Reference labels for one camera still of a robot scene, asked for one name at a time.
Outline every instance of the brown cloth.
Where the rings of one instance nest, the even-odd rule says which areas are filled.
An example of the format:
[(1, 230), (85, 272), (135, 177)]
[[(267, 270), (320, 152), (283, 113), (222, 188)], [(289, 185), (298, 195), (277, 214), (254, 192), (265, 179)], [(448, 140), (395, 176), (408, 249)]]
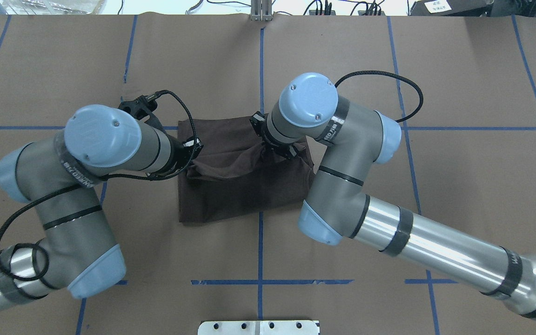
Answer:
[[(187, 173), (177, 178), (179, 221), (203, 223), (276, 208), (305, 199), (315, 178), (303, 138), (300, 154), (288, 161), (261, 143), (249, 117), (194, 120), (204, 148)], [(192, 136), (189, 121), (179, 122), (177, 139)]]

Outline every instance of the cable wire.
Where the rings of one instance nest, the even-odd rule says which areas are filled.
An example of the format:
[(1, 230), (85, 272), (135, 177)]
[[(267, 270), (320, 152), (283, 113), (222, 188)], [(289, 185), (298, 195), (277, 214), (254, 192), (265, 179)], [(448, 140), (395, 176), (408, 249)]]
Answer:
[(361, 76), (361, 75), (364, 75), (364, 74), (375, 74), (375, 75), (378, 75), (378, 76), (387, 76), (387, 77), (390, 77), (390, 78), (398, 79), (398, 80), (400, 80), (402, 82), (405, 82), (405, 83), (411, 85), (411, 87), (414, 88), (415, 91), (417, 91), (417, 95), (419, 96), (419, 105), (417, 106), (417, 108), (415, 108), (415, 110), (412, 113), (410, 113), (409, 115), (396, 120), (396, 122), (401, 123), (402, 121), (409, 120), (411, 117), (415, 116), (415, 114), (417, 114), (417, 112), (419, 112), (419, 110), (423, 106), (423, 92), (421, 91), (421, 89), (419, 88), (419, 86), (417, 84), (415, 84), (412, 80), (410, 80), (408, 78), (405, 78), (403, 76), (399, 76), (397, 74), (392, 74), (392, 73), (386, 72), (386, 71), (366, 70), (366, 71), (351, 72), (350, 74), (346, 74), (342, 78), (338, 79), (336, 84), (334, 84), (334, 87), (338, 87), (338, 85), (340, 85), (342, 82), (344, 82), (345, 80), (347, 80), (347, 79), (349, 79), (351, 77)]
[(240, 4), (243, 6), (251, 7), (250, 4), (244, 4), (243, 2), (239, 2), (239, 1), (211, 1), (211, 0), (206, 0), (206, 1), (209, 4), (215, 4), (215, 5)]
[[(34, 206), (37, 206), (38, 204), (41, 204), (41, 203), (43, 203), (43, 202), (45, 202), (45, 201), (47, 201), (49, 199), (57, 197), (58, 195), (68, 193), (68, 192), (71, 192), (71, 191), (75, 191), (76, 189), (79, 189), (80, 187), (81, 186), (79, 184), (76, 184), (76, 185), (72, 185), (72, 186), (69, 186), (69, 187), (66, 187), (66, 188), (58, 189), (57, 191), (55, 191), (53, 193), (50, 193), (50, 194), (47, 194), (44, 197), (41, 197), (39, 199), (36, 199), (33, 202), (31, 202), (31, 203), (27, 204), (26, 206), (24, 206), (24, 207), (20, 208), (19, 210), (17, 210), (1, 226), (1, 228), (0, 228), (0, 243), (1, 243), (1, 238), (4, 236), (4, 233), (6, 233), (7, 229), (9, 228), (9, 225), (11, 225), (11, 223), (15, 219), (17, 219), (18, 216), (22, 215), (24, 212), (26, 212), (27, 210), (33, 208)], [(35, 244), (35, 243), (19, 243), (19, 244), (16, 244), (15, 247), (13, 248), (13, 251), (15, 252), (19, 248), (31, 248), (32, 250), (39, 250), (40, 252), (42, 252), (44, 257), (45, 257), (45, 265), (44, 265), (43, 269), (40, 270), (40, 272), (35, 274), (34, 276), (19, 276), (19, 275), (13, 274), (11, 272), (11, 269), (7, 269), (7, 267), (4, 267), (4, 265), (3, 265), (2, 261), (1, 261), (1, 258), (0, 258), (0, 271), (3, 272), (4, 274), (6, 274), (6, 276), (9, 276), (9, 277), (11, 277), (13, 279), (16, 279), (16, 280), (19, 280), (19, 281), (34, 281), (34, 280), (39, 280), (43, 276), (45, 276), (45, 274), (47, 273), (47, 270), (49, 269), (49, 254), (47, 253), (47, 251), (43, 247), (41, 247), (41, 246), (39, 246), (38, 244)]]
[(322, 0), (313, 0), (312, 2), (309, 3), (309, 5), (307, 5), (307, 8), (306, 8), (306, 10), (303, 12), (302, 15), (305, 15), (305, 14), (307, 13), (307, 11), (309, 11), (309, 8), (311, 7), (311, 5), (314, 4), (314, 3), (315, 3), (315, 14), (318, 15), (317, 4), (320, 4), (320, 9), (319, 9), (319, 11), (320, 11), (320, 13), (322, 13), (322, 8), (323, 8), (323, 7), (322, 7), (322, 6), (323, 6), (323, 4), (322, 4)]

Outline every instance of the metal bracket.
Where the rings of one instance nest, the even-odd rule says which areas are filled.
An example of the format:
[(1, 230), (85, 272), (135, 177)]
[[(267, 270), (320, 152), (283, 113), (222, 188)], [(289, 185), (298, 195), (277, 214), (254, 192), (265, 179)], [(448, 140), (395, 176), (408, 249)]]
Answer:
[(311, 320), (202, 322), (198, 335), (319, 335), (320, 322)]
[(272, 0), (251, 0), (252, 21), (272, 21)]

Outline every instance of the black cable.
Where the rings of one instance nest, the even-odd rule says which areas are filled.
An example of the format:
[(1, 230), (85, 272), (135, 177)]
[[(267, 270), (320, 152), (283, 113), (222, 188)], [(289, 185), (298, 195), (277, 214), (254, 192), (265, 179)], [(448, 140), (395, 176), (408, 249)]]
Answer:
[(192, 11), (195, 11), (196, 9), (198, 9), (198, 7), (200, 7), (200, 5), (204, 2), (204, 0), (199, 0), (197, 4), (189, 7), (189, 9), (187, 11), (185, 11), (185, 13), (187, 15), (189, 15)]
[[(63, 193), (67, 193), (67, 192), (70, 192), (70, 191), (75, 191), (76, 189), (79, 189), (81, 186), (76, 184), (76, 185), (72, 185), (72, 186), (69, 186), (69, 187), (66, 187), (66, 188), (62, 188), (62, 189), (58, 189), (57, 191), (53, 192), (53, 193), (50, 193), (50, 194), (47, 194), (45, 195), (44, 197), (42, 198), (39, 198), (39, 199), (36, 199), (34, 200), (33, 202), (27, 204), (26, 206), (20, 208), (19, 210), (17, 210), (17, 212), (15, 212), (14, 214), (12, 214), (7, 220), (6, 222), (1, 226), (0, 228), (0, 243), (1, 243), (1, 238), (4, 236), (4, 233), (6, 233), (7, 229), (9, 228), (9, 225), (11, 225), (11, 223), (18, 218), (18, 216), (20, 216), (21, 214), (23, 214), (24, 212), (26, 212), (27, 210), (33, 208), (34, 206), (37, 206), (38, 204), (41, 204), (51, 198), (54, 198), (54, 197), (57, 197), (58, 195), (60, 194), (63, 194)], [(0, 258), (0, 271), (3, 272), (4, 274), (6, 274), (6, 276), (9, 276), (13, 279), (16, 279), (16, 280), (19, 280), (19, 281), (33, 281), (33, 280), (39, 280), (41, 279), (43, 276), (45, 276), (45, 274), (47, 273), (47, 270), (49, 269), (49, 254), (47, 253), (47, 251), (39, 246), (38, 244), (34, 244), (34, 243), (19, 243), (19, 244), (16, 244), (15, 247), (13, 248), (13, 250), (17, 250), (19, 248), (31, 248), (32, 250), (39, 250), (40, 252), (43, 253), (43, 255), (45, 256), (45, 266), (43, 267), (43, 269), (35, 274), (34, 276), (19, 276), (19, 275), (15, 275), (11, 272), (11, 269), (7, 269), (6, 267), (4, 267), (3, 263), (1, 262), (1, 258)]]
[(376, 74), (378, 76), (387, 76), (387, 77), (390, 77), (390, 78), (398, 79), (398, 80), (400, 80), (402, 82), (405, 82), (405, 83), (411, 85), (411, 87), (413, 87), (415, 89), (415, 91), (417, 91), (417, 95), (419, 95), (419, 105), (417, 106), (417, 108), (415, 108), (415, 110), (412, 113), (410, 113), (409, 115), (407, 115), (407, 116), (405, 116), (405, 117), (403, 117), (401, 119), (396, 120), (396, 122), (401, 123), (402, 121), (409, 120), (411, 117), (415, 116), (415, 114), (417, 114), (417, 112), (419, 112), (419, 110), (421, 109), (421, 106), (423, 106), (423, 92), (421, 91), (419, 86), (417, 84), (415, 84), (412, 80), (408, 79), (408, 78), (404, 78), (403, 76), (399, 76), (397, 74), (392, 74), (390, 72), (374, 71), (374, 70), (351, 72), (350, 74), (347, 74), (347, 75), (343, 76), (342, 78), (338, 79), (338, 82), (336, 82), (336, 84), (334, 84), (334, 87), (338, 87), (338, 85), (340, 85), (342, 82), (344, 82), (345, 80), (347, 80), (347, 79), (349, 79), (351, 77), (361, 76), (363, 74)]
[(306, 10), (303, 12), (302, 15), (305, 15), (307, 13), (307, 11), (309, 10), (309, 8), (311, 7), (312, 4), (315, 3), (315, 14), (317, 15), (317, 4), (320, 4), (320, 11), (322, 10), (322, 0), (313, 0), (312, 2), (309, 3), (309, 5), (307, 5), (307, 8)]
[(364, 4), (365, 5), (365, 12), (368, 12), (368, 9), (369, 9), (369, 4), (365, 1), (359, 1), (355, 4), (355, 7), (353, 7), (353, 9), (351, 10), (351, 13), (349, 14), (349, 16), (352, 16), (353, 13), (355, 13), (355, 9), (357, 8), (357, 6), (359, 6), (360, 4)]
[(169, 94), (173, 98), (175, 98), (175, 100), (177, 100), (177, 102), (179, 104), (181, 104), (181, 107), (183, 107), (183, 110), (185, 110), (185, 113), (188, 115), (189, 125), (192, 128), (192, 134), (194, 136), (194, 148), (192, 149), (192, 153), (191, 153), (187, 163), (185, 165), (183, 165), (183, 167), (181, 167), (181, 169), (177, 170), (177, 172), (173, 172), (172, 174), (169, 174), (167, 176), (145, 176), (144, 177), (144, 176), (136, 176), (134, 174), (107, 174), (106, 176), (100, 177), (100, 180), (108, 181), (111, 178), (128, 178), (128, 179), (146, 180), (146, 181), (168, 180), (169, 178), (173, 178), (173, 177), (177, 176), (178, 174), (180, 174), (181, 172), (183, 172), (185, 169), (187, 169), (187, 167), (189, 166), (191, 161), (194, 160), (195, 146), (198, 145), (198, 134), (195, 131), (194, 119), (192, 118), (192, 115), (189, 112), (188, 107), (185, 106), (185, 103), (177, 96), (177, 94), (173, 93), (172, 91), (168, 91), (166, 89), (163, 89), (162, 91), (155, 92), (155, 95), (157, 95), (157, 98), (161, 97), (162, 95), (165, 95), (165, 94)]
[(243, 2), (238, 2), (238, 1), (210, 1), (210, 0), (206, 0), (208, 1), (209, 4), (216, 4), (216, 5), (225, 5), (225, 4), (240, 4), (240, 5), (243, 5), (243, 6), (247, 6), (247, 7), (251, 7), (251, 5), (249, 4), (244, 4)]

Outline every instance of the coiled black cable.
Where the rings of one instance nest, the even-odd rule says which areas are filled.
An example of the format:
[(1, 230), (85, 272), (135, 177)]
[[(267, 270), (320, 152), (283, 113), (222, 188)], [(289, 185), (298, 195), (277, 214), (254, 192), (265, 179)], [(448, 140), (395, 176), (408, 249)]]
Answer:
[(419, 88), (419, 86), (417, 84), (415, 84), (412, 80), (410, 80), (408, 78), (404, 78), (403, 76), (399, 76), (398, 74), (392, 74), (392, 73), (386, 72), (386, 71), (364, 70), (364, 71), (351, 72), (350, 74), (346, 74), (342, 78), (338, 79), (336, 84), (334, 84), (334, 87), (338, 87), (338, 85), (340, 85), (342, 82), (344, 82), (345, 80), (347, 80), (347, 79), (349, 79), (351, 77), (361, 76), (361, 75), (364, 75), (364, 74), (376, 74), (378, 76), (387, 76), (387, 77), (390, 77), (390, 78), (398, 79), (398, 80), (400, 80), (402, 82), (405, 82), (405, 83), (411, 85), (411, 87), (414, 88), (415, 91), (417, 91), (417, 95), (419, 95), (419, 105), (417, 106), (417, 108), (415, 108), (415, 110), (412, 113), (410, 113), (409, 115), (396, 120), (396, 122), (401, 123), (402, 121), (409, 120), (411, 117), (415, 116), (415, 114), (417, 114), (417, 112), (419, 112), (419, 110), (423, 106), (423, 92), (421, 91), (421, 89)]
[[(196, 133), (195, 125), (194, 125), (194, 119), (192, 118), (192, 115), (189, 112), (189, 109), (187, 108), (187, 106), (185, 106), (185, 103), (177, 96), (177, 94), (173, 93), (172, 91), (168, 91), (166, 89), (164, 89), (162, 91), (158, 91), (158, 92), (155, 93), (157, 98), (161, 97), (162, 95), (165, 95), (165, 94), (171, 95), (173, 98), (175, 98), (175, 100), (177, 100), (177, 102), (179, 104), (181, 104), (181, 106), (183, 107), (183, 110), (185, 110), (185, 113), (188, 115), (189, 125), (192, 128), (192, 133), (193, 133), (193, 136), (194, 136), (194, 148), (192, 149), (192, 153), (191, 153), (187, 163), (181, 169), (179, 169), (176, 172), (174, 172), (172, 174), (169, 174), (167, 176), (136, 176), (134, 174), (107, 174), (106, 176), (102, 176), (100, 178), (101, 180), (108, 181), (111, 178), (128, 178), (128, 179), (146, 180), (146, 181), (168, 180), (170, 178), (173, 178), (173, 177), (177, 176), (178, 174), (183, 172), (185, 169), (187, 169), (187, 167), (189, 166), (191, 161), (193, 161), (194, 155), (195, 155), (195, 146), (199, 145), (198, 144), (198, 135)], [(17, 219), (20, 215), (24, 214), (25, 212), (27, 212), (31, 208), (33, 208), (35, 206), (38, 206), (39, 204), (41, 204), (41, 203), (43, 203), (43, 202), (45, 202), (45, 201), (47, 201), (49, 199), (52, 199), (52, 198), (57, 197), (58, 195), (61, 195), (61, 194), (64, 194), (64, 193), (75, 191), (76, 189), (79, 189), (79, 188), (81, 188), (81, 185), (76, 184), (76, 185), (72, 185), (72, 186), (69, 186), (69, 187), (66, 187), (66, 188), (58, 189), (57, 191), (49, 193), (49, 194), (47, 194), (44, 197), (41, 197), (39, 199), (36, 199), (33, 202), (31, 202), (31, 203), (27, 204), (26, 206), (24, 206), (24, 207), (20, 208), (19, 210), (17, 210), (17, 212), (12, 214), (6, 220), (6, 222), (1, 226), (1, 228), (0, 228), (0, 244), (1, 244), (1, 239), (3, 238), (4, 234), (6, 233), (7, 229), (11, 225), (11, 223), (15, 219)], [(19, 243), (19, 244), (16, 244), (14, 246), (14, 248), (13, 248), (13, 251), (15, 252), (16, 250), (18, 250), (20, 248), (30, 248), (32, 250), (37, 250), (37, 251), (43, 253), (43, 256), (45, 257), (45, 265), (43, 265), (43, 269), (40, 270), (34, 276), (28, 276), (28, 277), (19, 276), (19, 275), (16, 275), (16, 274), (12, 273), (11, 269), (8, 269), (7, 267), (5, 267), (3, 262), (1, 261), (1, 258), (0, 258), (0, 271), (3, 274), (5, 274), (6, 276), (9, 276), (10, 278), (13, 278), (13, 279), (19, 280), (19, 281), (34, 281), (34, 280), (39, 280), (39, 279), (43, 278), (45, 276), (45, 274), (47, 273), (47, 270), (49, 270), (49, 254), (47, 253), (47, 251), (43, 247), (41, 247), (41, 246), (39, 246), (38, 244), (35, 244), (35, 243)]]

